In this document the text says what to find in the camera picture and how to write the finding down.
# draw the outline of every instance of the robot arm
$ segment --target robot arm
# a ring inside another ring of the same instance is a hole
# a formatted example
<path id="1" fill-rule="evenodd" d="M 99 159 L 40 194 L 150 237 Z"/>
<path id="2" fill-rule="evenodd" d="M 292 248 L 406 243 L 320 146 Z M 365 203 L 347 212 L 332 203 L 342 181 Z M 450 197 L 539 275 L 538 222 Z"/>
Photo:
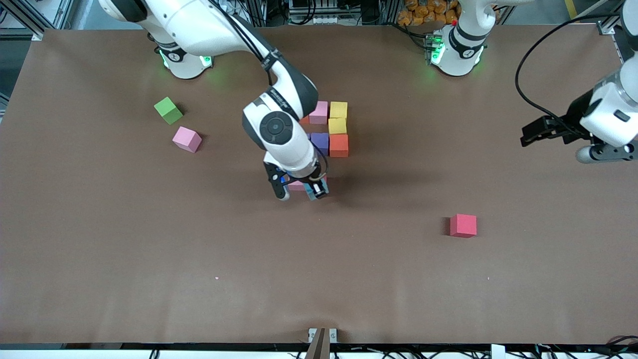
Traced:
<path id="1" fill-rule="evenodd" d="M 463 76 L 479 63 L 485 39 L 496 23 L 492 4 L 522 5 L 534 0 L 459 0 L 461 16 L 426 39 L 426 60 L 451 76 Z"/>
<path id="2" fill-rule="evenodd" d="M 147 0 L 145 4 L 141 0 L 100 0 L 100 4 L 116 19 L 136 22 L 148 30 L 167 67 L 180 78 L 197 76 L 207 67 L 198 61 L 200 56 L 252 52 L 266 72 L 275 74 L 277 82 L 244 108 L 242 126 L 266 151 L 264 166 L 275 195 L 287 200 L 285 185 L 293 180 L 307 183 L 316 198 L 327 193 L 315 147 L 299 124 L 316 107 L 315 85 L 259 32 L 205 0 Z"/>
<path id="3" fill-rule="evenodd" d="M 629 44 L 638 51 L 638 0 L 626 0 L 622 24 Z M 584 95 L 574 100 L 564 116 L 543 116 L 523 128 L 521 144 L 562 137 L 565 144 L 590 141 L 577 151 L 584 164 L 626 160 L 638 154 L 638 56 L 634 55 Z"/>

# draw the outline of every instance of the black cable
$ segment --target black cable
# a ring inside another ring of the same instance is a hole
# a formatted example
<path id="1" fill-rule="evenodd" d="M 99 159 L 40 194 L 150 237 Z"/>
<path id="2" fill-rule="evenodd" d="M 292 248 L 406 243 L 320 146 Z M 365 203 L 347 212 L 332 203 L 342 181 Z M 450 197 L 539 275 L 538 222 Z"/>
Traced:
<path id="1" fill-rule="evenodd" d="M 259 21 L 265 21 L 264 19 L 261 19 L 259 17 L 253 16 L 252 14 L 250 14 L 250 12 L 248 11 L 248 9 L 246 8 L 246 5 L 244 3 L 242 3 L 241 1 L 238 1 L 239 5 L 241 6 L 242 10 L 244 10 L 246 12 L 246 15 L 248 15 L 248 17 L 250 17 L 253 20 L 259 20 Z"/>
<path id="2" fill-rule="evenodd" d="M 319 154 L 321 155 L 321 157 L 323 158 L 323 162 L 325 163 L 325 169 L 323 170 L 323 173 L 319 175 L 319 180 L 324 178 L 326 174 L 328 174 L 328 158 L 325 157 L 325 155 L 323 154 L 323 152 L 321 152 L 321 150 L 319 149 L 319 147 L 316 146 L 316 144 L 313 141 L 310 141 L 310 143 L 313 145 L 313 147 L 315 148 L 315 150 L 317 152 L 319 152 Z"/>
<path id="3" fill-rule="evenodd" d="M 556 26 L 554 29 L 551 29 L 547 34 L 545 34 L 543 37 L 541 37 L 540 39 L 538 39 L 538 41 L 536 41 L 536 43 L 534 43 L 534 45 L 532 45 L 530 47 L 529 50 L 527 50 L 527 52 L 525 53 L 525 55 L 523 56 L 523 58 L 521 59 L 521 62 L 519 63 L 518 67 L 516 68 L 516 74 L 514 75 L 514 84 L 516 85 L 516 91 L 518 91 L 519 95 L 521 96 L 521 98 L 523 98 L 523 100 L 525 100 L 525 102 L 527 102 L 528 104 L 530 104 L 532 107 L 541 110 L 542 112 L 546 113 L 547 115 L 549 115 L 550 117 L 553 118 L 553 120 L 555 120 L 556 122 L 558 122 L 561 126 L 565 127 L 569 132 L 571 132 L 573 135 L 576 135 L 578 137 L 580 137 L 581 135 L 579 133 L 577 133 L 576 131 L 574 131 L 573 129 L 571 129 L 570 127 L 568 127 L 563 120 L 558 117 L 557 115 L 555 115 L 555 113 L 551 112 L 550 110 L 546 109 L 545 107 L 535 103 L 534 101 L 530 100 L 530 98 L 528 98 L 523 91 L 521 90 L 521 86 L 519 85 L 519 76 L 521 74 L 521 68 L 523 67 L 523 64 L 525 63 L 525 60 L 527 60 L 527 58 L 530 56 L 531 52 L 534 51 L 534 49 L 536 49 L 538 47 L 538 45 L 540 45 L 540 43 L 542 43 L 546 38 L 548 38 L 549 36 L 551 36 L 553 33 L 557 32 L 558 30 L 562 29 L 563 27 L 573 23 L 573 22 L 577 22 L 580 20 L 587 20 L 587 19 L 596 19 L 599 17 L 612 17 L 612 16 L 617 16 L 618 14 L 615 13 L 607 13 L 607 14 L 599 14 L 599 15 L 585 15 L 585 16 L 581 16 L 581 17 L 575 17 L 572 20 L 569 21 L 565 21 L 564 23 Z"/>
<path id="4" fill-rule="evenodd" d="M 4 21 L 6 19 L 6 15 L 9 12 L 6 11 L 6 9 L 4 9 L 2 6 L 0 6 L 0 17 L 2 17 L 2 20 L 0 20 L 0 24 L 2 24 L 2 21 Z"/>
<path id="5" fill-rule="evenodd" d="M 279 8 L 279 12 L 281 13 L 281 16 L 283 16 L 285 20 L 288 20 L 288 15 L 286 14 L 286 10 L 283 8 L 283 0 L 277 0 L 277 7 Z"/>
<path id="6" fill-rule="evenodd" d="M 384 22 L 384 23 L 379 24 L 379 25 L 380 25 L 380 26 L 390 25 L 390 26 L 394 27 L 395 29 L 399 30 L 400 32 L 402 32 L 402 33 L 404 33 L 404 34 L 407 34 L 407 35 L 414 36 L 414 37 L 416 37 L 416 38 L 425 38 L 425 37 L 426 37 L 426 36 L 425 36 L 425 35 L 423 35 L 423 34 L 417 34 L 417 33 L 413 33 L 413 32 L 411 32 L 410 30 L 408 30 L 408 29 L 407 29 L 407 26 L 406 26 L 406 28 L 404 29 L 403 27 L 401 27 L 401 26 L 399 26 L 399 25 L 395 24 L 394 22 Z"/>
<path id="7" fill-rule="evenodd" d="M 159 351 L 160 351 L 159 349 L 151 350 L 151 355 L 149 355 L 149 359 L 158 359 L 160 357 Z"/>
<path id="8" fill-rule="evenodd" d="M 608 345 L 608 346 L 612 346 L 612 345 L 614 345 L 614 344 L 618 344 L 618 343 L 620 343 L 620 342 L 624 342 L 624 341 L 625 341 L 625 340 L 627 340 L 627 339 L 638 339 L 638 337 L 637 337 L 637 336 L 635 336 L 635 335 L 626 335 L 626 336 L 624 336 L 624 337 L 620 337 L 620 338 L 618 338 L 618 339 L 616 339 L 616 340 L 614 340 L 614 341 L 612 341 L 612 342 L 608 342 L 606 345 Z"/>
<path id="9" fill-rule="evenodd" d="M 261 53 L 259 53 L 257 46 L 255 46 L 255 43 L 253 43 L 253 41 L 250 39 L 250 37 L 248 37 L 248 35 L 244 32 L 244 30 L 242 30 L 241 27 L 239 27 L 239 25 L 235 22 L 235 20 L 231 18 L 231 16 L 227 12 L 225 12 L 224 9 L 222 9 L 221 6 L 218 3 L 216 3 L 214 0 L 209 0 L 209 3 L 215 6 L 217 10 L 219 10 L 223 14 L 223 16 L 226 18 L 226 20 L 230 24 L 230 26 L 239 35 L 239 37 L 246 44 L 248 49 L 253 53 L 253 55 L 255 55 L 255 57 L 257 57 L 257 60 L 259 60 L 259 62 L 263 62 L 263 56 L 261 55 Z M 268 74 L 268 85 L 272 86 L 271 73 L 270 71 L 266 71 L 266 73 Z"/>
<path id="10" fill-rule="evenodd" d="M 519 358 L 530 359 L 529 356 L 527 356 L 527 355 L 525 355 L 523 353 L 516 354 L 516 353 L 511 352 L 511 351 L 508 351 L 507 353 L 510 354 L 510 355 L 518 356 Z"/>
<path id="11" fill-rule="evenodd" d="M 563 353 L 565 353 L 567 356 L 569 356 L 571 359 L 578 359 L 576 358 L 572 353 L 562 350 L 559 346 L 557 346 L 556 344 L 554 344 L 554 346 L 556 347 L 556 349 L 562 351 Z"/>
<path id="12" fill-rule="evenodd" d="M 302 20 L 301 22 L 294 22 L 294 21 L 290 21 L 291 24 L 293 25 L 306 25 L 308 22 L 310 22 L 310 20 L 313 19 L 313 17 L 315 17 L 315 13 L 317 10 L 317 2 L 316 0 L 312 0 L 312 4 L 308 3 L 308 14 L 306 14 L 306 17 L 304 18 L 304 20 Z"/>

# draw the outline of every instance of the stack of cubes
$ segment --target stack of cubes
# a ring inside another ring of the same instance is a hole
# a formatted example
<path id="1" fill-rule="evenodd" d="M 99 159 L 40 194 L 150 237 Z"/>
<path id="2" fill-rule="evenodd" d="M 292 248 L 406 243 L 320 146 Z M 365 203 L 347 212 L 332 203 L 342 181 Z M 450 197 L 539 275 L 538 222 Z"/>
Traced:
<path id="1" fill-rule="evenodd" d="M 330 157 L 348 156 L 348 102 L 331 102 L 328 133 L 330 134 Z"/>
<path id="2" fill-rule="evenodd" d="M 348 130 L 346 121 L 348 119 L 347 102 L 318 101 L 315 110 L 308 116 L 302 118 L 300 124 L 328 125 L 328 133 L 313 132 L 308 134 L 308 139 L 319 149 L 324 156 L 347 157 L 348 150 Z M 295 181 L 288 185 L 288 190 L 303 191 L 308 190 L 304 184 Z"/>

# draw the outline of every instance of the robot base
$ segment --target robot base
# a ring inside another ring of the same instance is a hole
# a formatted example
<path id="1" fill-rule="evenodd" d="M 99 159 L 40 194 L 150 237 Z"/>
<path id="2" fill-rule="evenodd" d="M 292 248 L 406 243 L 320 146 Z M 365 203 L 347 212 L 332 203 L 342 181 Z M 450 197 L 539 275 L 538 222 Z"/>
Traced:
<path id="1" fill-rule="evenodd" d="M 439 37 L 442 39 L 439 48 L 435 50 L 426 51 L 426 61 L 440 68 L 441 71 L 451 76 L 463 76 L 467 75 L 472 68 L 479 63 L 481 52 L 483 47 L 476 51 L 472 57 L 463 59 L 452 46 L 447 43 L 450 38 L 450 31 L 454 29 L 452 25 L 446 25 L 442 29 L 436 30 L 433 33 L 433 37 Z"/>
<path id="2" fill-rule="evenodd" d="M 178 79 L 194 79 L 198 77 L 204 70 L 212 67 L 213 58 L 210 56 L 195 56 L 191 54 L 184 55 L 182 61 L 173 62 L 164 58 L 164 67 L 168 68 Z"/>

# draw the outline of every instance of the cube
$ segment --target cube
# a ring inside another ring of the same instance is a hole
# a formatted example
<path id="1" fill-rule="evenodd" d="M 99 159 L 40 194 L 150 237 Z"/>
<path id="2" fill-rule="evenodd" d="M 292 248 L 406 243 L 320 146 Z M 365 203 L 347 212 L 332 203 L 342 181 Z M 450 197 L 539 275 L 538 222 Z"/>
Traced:
<path id="1" fill-rule="evenodd" d="M 200 143 L 202 143 L 202 138 L 197 132 L 180 126 L 175 137 L 173 137 L 173 142 L 175 142 L 177 147 L 195 153 Z"/>
<path id="2" fill-rule="evenodd" d="M 164 97 L 164 99 L 156 103 L 154 107 L 164 121 L 166 121 L 169 125 L 174 124 L 183 116 L 182 113 L 179 112 L 177 106 L 175 106 L 173 101 L 171 101 L 168 97 Z"/>
<path id="3" fill-rule="evenodd" d="M 473 215 L 457 214 L 450 218 L 450 235 L 471 238 L 477 235 L 477 218 Z"/>
<path id="4" fill-rule="evenodd" d="M 317 101 L 317 106 L 308 116 L 310 123 L 325 125 L 328 122 L 328 101 Z"/>
<path id="5" fill-rule="evenodd" d="M 330 118 L 328 120 L 328 132 L 331 135 L 347 134 L 345 118 Z"/>
<path id="6" fill-rule="evenodd" d="M 347 157 L 348 154 L 348 135 L 330 135 L 330 157 Z"/>
<path id="7" fill-rule="evenodd" d="M 324 156 L 328 155 L 328 149 L 329 149 L 328 144 L 330 142 L 330 137 L 328 134 L 313 132 L 310 135 L 310 140 L 313 141 L 315 146 L 317 146 L 319 151 L 323 153 Z"/>
<path id="8" fill-rule="evenodd" d="M 348 102 L 337 102 L 337 101 L 331 102 L 330 117 L 348 118 Z"/>
<path id="9" fill-rule="evenodd" d="M 306 191 L 303 182 L 294 181 L 293 183 L 287 184 L 287 186 L 289 191 Z"/>

